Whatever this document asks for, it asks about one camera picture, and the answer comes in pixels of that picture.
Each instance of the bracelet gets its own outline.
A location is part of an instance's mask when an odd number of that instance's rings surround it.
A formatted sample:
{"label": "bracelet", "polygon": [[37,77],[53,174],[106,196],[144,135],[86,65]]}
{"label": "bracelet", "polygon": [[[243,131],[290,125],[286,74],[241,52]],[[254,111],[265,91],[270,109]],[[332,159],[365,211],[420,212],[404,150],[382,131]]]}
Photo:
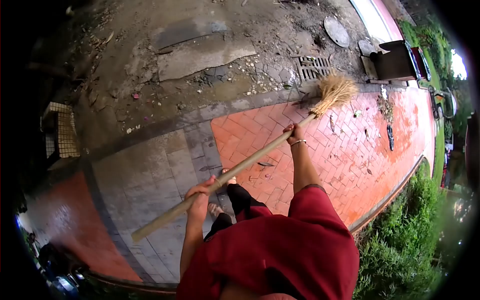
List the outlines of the bracelet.
{"label": "bracelet", "polygon": [[295,145],[296,143],[300,143],[300,142],[305,142],[305,143],[307,143],[307,140],[298,140],[298,141],[294,142],[293,144],[291,144],[290,147],[292,147],[292,146]]}

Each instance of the red shirt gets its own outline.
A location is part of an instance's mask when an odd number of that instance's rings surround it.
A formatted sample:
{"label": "red shirt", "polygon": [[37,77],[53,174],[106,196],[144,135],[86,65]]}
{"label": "red shirt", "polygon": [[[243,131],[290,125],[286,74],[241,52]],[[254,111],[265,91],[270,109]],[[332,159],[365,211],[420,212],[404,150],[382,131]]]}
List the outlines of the red shirt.
{"label": "red shirt", "polygon": [[288,217],[260,206],[249,215],[197,249],[178,299],[218,299],[228,280],[259,295],[351,299],[359,252],[325,192],[306,187],[296,193]]}

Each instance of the herringbone brick paving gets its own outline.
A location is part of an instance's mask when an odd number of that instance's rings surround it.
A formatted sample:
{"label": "herringbone brick paving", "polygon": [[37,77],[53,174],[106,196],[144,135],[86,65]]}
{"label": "herringbone brick paving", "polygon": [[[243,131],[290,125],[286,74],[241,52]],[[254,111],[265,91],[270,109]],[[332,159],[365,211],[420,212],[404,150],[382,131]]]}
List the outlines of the herringbone brick paving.
{"label": "herringbone brick paving", "polygon": [[[347,226],[386,197],[422,153],[433,166],[434,133],[428,92],[409,88],[390,94],[395,103],[394,151],[389,149],[387,123],[378,110],[377,96],[361,93],[352,99],[352,106],[331,110],[304,128],[313,165]],[[362,115],[355,118],[352,107],[360,109]],[[212,131],[223,167],[241,162],[307,114],[306,109],[294,103],[282,103],[213,119]],[[274,214],[287,215],[293,197],[289,145],[285,142],[259,161],[275,166],[254,164],[237,176],[237,182]]]}

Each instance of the hand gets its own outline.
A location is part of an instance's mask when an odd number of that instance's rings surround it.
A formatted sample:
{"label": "hand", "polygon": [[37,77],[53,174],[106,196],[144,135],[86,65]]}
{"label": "hand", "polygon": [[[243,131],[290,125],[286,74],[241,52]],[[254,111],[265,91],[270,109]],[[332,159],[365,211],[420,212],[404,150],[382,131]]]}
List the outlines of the hand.
{"label": "hand", "polygon": [[287,143],[289,145],[292,145],[294,142],[298,140],[304,140],[305,138],[303,137],[303,128],[298,125],[297,123],[295,124],[290,124],[287,127],[283,129],[283,132],[291,131],[293,130],[292,135],[287,139]]}
{"label": "hand", "polygon": [[191,187],[185,194],[185,199],[187,199],[193,194],[199,193],[197,199],[195,199],[192,206],[187,210],[188,221],[199,224],[200,226],[203,224],[207,216],[208,196],[210,196],[208,187],[214,182],[215,175],[212,175],[209,180]]}

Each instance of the manhole cover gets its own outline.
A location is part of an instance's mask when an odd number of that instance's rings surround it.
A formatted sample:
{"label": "manhole cover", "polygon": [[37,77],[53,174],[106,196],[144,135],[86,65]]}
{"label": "manhole cover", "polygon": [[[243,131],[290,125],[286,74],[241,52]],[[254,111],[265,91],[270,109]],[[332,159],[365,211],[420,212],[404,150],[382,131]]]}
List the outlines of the manhole cover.
{"label": "manhole cover", "polygon": [[330,62],[321,56],[299,56],[296,63],[302,82],[316,81],[317,74],[327,76],[331,73]]}
{"label": "manhole cover", "polygon": [[340,47],[347,48],[350,45],[350,38],[343,25],[333,17],[326,17],[324,27],[328,36]]}

